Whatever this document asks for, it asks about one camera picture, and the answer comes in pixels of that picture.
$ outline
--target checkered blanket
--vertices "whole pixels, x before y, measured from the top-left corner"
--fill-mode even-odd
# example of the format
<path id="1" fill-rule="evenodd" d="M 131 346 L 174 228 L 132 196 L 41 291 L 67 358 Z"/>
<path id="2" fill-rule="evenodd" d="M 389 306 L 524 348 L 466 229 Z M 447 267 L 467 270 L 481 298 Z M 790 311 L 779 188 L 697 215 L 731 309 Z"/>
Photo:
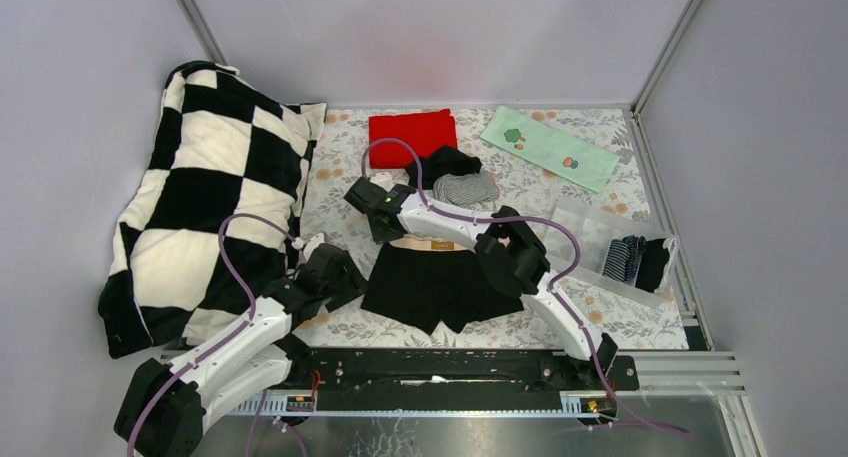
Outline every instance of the checkered blanket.
<path id="1" fill-rule="evenodd" d="M 247 309 L 221 260 L 218 227 L 248 212 L 298 235 L 326 107 L 281 105 L 237 69 L 210 62 L 171 73 L 153 155 L 118 218 L 100 295 L 113 358 L 180 336 L 205 340 Z M 283 236 L 252 219 L 233 221 L 224 246 L 257 295 L 296 263 Z"/>

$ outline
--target gray floor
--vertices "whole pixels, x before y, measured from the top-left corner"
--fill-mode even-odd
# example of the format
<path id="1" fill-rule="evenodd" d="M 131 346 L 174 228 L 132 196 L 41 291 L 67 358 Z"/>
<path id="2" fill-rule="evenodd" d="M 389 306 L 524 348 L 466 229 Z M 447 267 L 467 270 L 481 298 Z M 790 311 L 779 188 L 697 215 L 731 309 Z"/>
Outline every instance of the gray floor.
<path id="1" fill-rule="evenodd" d="M 314 418 L 298 426 L 309 455 L 316 456 L 732 456 L 720 410 L 708 397 L 654 397 L 628 404 L 651 420 L 681 425 L 694 436 L 682 439 L 646 429 L 579 429 L 573 420 L 538 418 Z M 243 455 L 250 418 L 227 417 L 203 439 L 198 457 Z M 264 419 L 254 457 L 300 456 L 293 435 Z"/>

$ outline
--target broccoli print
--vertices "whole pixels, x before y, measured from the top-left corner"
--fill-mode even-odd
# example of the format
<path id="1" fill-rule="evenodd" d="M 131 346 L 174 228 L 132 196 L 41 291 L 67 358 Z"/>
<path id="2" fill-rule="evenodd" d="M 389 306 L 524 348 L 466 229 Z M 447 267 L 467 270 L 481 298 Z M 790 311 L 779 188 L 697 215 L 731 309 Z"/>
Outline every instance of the broccoli print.
<path id="1" fill-rule="evenodd" d="M 506 132 L 504 132 L 504 137 L 506 138 L 506 141 L 507 141 L 507 142 L 509 142 L 509 143 L 511 143 L 511 144 L 515 144 L 515 148 L 516 148 L 516 149 L 518 149 L 518 150 L 523 149 L 523 148 L 524 148 L 524 145 L 519 144 L 519 143 L 517 143 L 517 142 L 518 142 L 519 140 L 520 140 L 520 141 L 522 141 L 522 142 L 526 142 L 526 141 L 527 141 L 527 139 L 525 139 L 524 137 L 522 137 L 522 136 L 521 136 L 521 131 L 520 131 L 520 130 L 518 130 L 518 129 L 509 129 L 509 130 L 507 130 Z"/>

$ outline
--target gray wall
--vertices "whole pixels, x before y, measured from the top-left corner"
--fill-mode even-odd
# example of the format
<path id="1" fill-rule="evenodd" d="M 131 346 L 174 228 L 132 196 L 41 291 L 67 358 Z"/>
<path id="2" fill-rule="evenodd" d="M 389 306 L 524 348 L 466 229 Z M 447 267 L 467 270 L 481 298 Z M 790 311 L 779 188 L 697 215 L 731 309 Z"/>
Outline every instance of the gray wall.
<path id="1" fill-rule="evenodd" d="M 772 457 L 848 446 L 846 64 L 845 0 L 707 0 L 644 114 Z"/>
<path id="2" fill-rule="evenodd" d="M 97 295 L 164 79 L 203 54 L 174 0 L 0 1 L 0 454 L 122 455 L 145 356 L 108 358 Z"/>
<path id="3" fill-rule="evenodd" d="M 687 0 L 197 0 L 284 101 L 629 103 Z"/>

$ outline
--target folded sock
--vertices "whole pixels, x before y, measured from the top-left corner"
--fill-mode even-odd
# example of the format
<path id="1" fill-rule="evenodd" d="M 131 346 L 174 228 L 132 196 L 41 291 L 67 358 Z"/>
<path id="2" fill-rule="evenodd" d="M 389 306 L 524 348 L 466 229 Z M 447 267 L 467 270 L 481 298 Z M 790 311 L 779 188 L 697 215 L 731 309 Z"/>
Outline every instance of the folded sock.
<path id="1" fill-rule="evenodd" d="M 483 166 L 478 157 L 469 157 L 448 145 L 439 147 L 429 157 L 419 156 L 419 160 L 423 171 L 422 183 L 427 190 L 432 189 L 436 180 L 444 175 L 474 174 L 480 172 Z M 418 166 L 415 165 L 415 161 L 410 162 L 405 169 L 409 174 L 409 185 L 413 187 L 418 185 Z"/>
<path id="2" fill-rule="evenodd" d="M 456 148 L 456 121 L 450 109 L 401 115 L 375 115 L 368 119 L 368 140 L 393 137 L 412 147 L 416 155 L 430 157 L 439 147 Z M 371 149 L 369 163 L 374 169 L 402 169 L 413 158 L 397 144 Z"/>
<path id="3" fill-rule="evenodd" d="M 642 263 L 639 266 L 639 275 L 636 276 L 636 288 L 645 292 L 654 292 L 662 284 L 668 272 L 668 263 L 671 257 L 673 239 L 656 239 L 648 242 L 645 253 L 642 255 Z"/>
<path id="4" fill-rule="evenodd" d="M 480 137 L 564 179 L 600 192 L 619 157 L 515 110 L 498 107 Z"/>
<path id="5" fill-rule="evenodd" d="M 362 309 L 431 334 L 439 321 L 454 332 L 524 306 L 493 289 L 468 250 L 427 252 L 386 244 L 374 264 Z"/>
<path id="6" fill-rule="evenodd" d="M 433 184 L 433 197 L 436 200 L 466 208 L 480 202 L 497 200 L 500 195 L 495 176 L 485 170 L 479 174 L 445 175 Z"/>
<path id="7" fill-rule="evenodd" d="M 604 277 L 619 282 L 630 282 L 636 276 L 639 258 L 646 249 L 647 241 L 644 237 L 631 235 L 620 240 L 613 239 L 604 261 Z"/>

